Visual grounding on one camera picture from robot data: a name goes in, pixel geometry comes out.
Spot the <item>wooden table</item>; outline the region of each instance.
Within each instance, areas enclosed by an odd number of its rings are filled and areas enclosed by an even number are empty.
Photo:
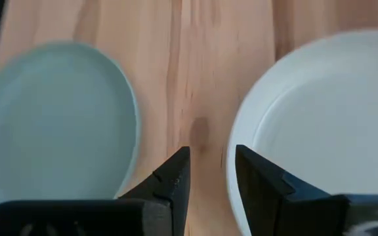
[[[7,1],[0,68],[59,39],[90,43],[122,65],[143,121],[129,187],[191,146],[186,234],[196,236],[239,234],[226,196],[226,143],[253,83],[306,42],[378,27],[378,0]]]

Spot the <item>white plate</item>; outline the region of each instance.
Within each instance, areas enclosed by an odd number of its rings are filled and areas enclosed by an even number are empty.
[[[306,45],[276,63],[245,97],[228,143],[226,175],[237,223],[250,235],[236,144],[329,193],[378,193],[378,31]]]
[[[0,202],[111,199],[137,158],[137,102],[96,49],[52,43],[0,72]]]

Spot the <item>wood knot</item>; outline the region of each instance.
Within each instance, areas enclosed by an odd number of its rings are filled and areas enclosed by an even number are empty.
[[[206,117],[198,117],[190,126],[189,142],[190,146],[200,152],[207,149],[209,141],[209,124]]]

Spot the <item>light blue plate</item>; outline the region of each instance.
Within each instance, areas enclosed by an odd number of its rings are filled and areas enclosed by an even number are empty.
[[[48,44],[0,72],[0,202],[111,199],[139,138],[134,92],[96,49]]]

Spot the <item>wood grain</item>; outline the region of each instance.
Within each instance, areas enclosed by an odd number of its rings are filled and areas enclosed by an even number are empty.
[[[10,0],[0,68],[41,43],[90,43],[117,60],[142,114],[129,187],[192,148],[187,235],[239,235],[226,143],[243,97],[276,61],[339,31],[378,28],[378,0]]]

